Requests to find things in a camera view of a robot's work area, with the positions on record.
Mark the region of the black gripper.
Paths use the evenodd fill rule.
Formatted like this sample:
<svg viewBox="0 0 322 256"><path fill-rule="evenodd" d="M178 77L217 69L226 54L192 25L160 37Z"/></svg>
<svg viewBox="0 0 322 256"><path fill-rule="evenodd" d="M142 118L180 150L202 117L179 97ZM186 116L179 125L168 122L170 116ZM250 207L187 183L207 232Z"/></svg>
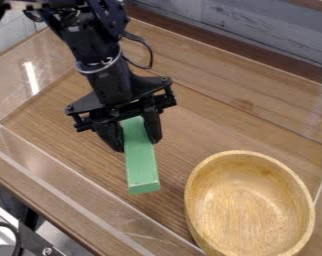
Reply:
<svg viewBox="0 0 322 256"><path fill-rule="evenodd" d="M171 78L136 75L124 60L96 66L78 62L76 69L92 92L66 108L75 129L94 130L111 149L123 152L120 122L142 116L150 141L156 144L163 138L160 114L176 105Z"/></svg>

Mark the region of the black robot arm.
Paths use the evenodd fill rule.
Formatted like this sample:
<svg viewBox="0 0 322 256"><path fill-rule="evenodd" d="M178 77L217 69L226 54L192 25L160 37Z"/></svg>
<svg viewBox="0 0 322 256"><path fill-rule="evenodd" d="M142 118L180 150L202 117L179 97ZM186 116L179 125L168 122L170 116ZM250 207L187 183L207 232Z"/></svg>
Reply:
<svg viewBox="0 0 322 256"><path fill-rule="evenodd" d="M66 108L80 132L96 132L112 150L124 150L122 122L134 117L144 120L146 135L156 143L163 138L160 114L176 105L172 79L144 77L123 53L120 40L143 42L130 33L122 0L32 0L24 14L47 24L67 44L75 68L87 78L92 91Z"/></svg>

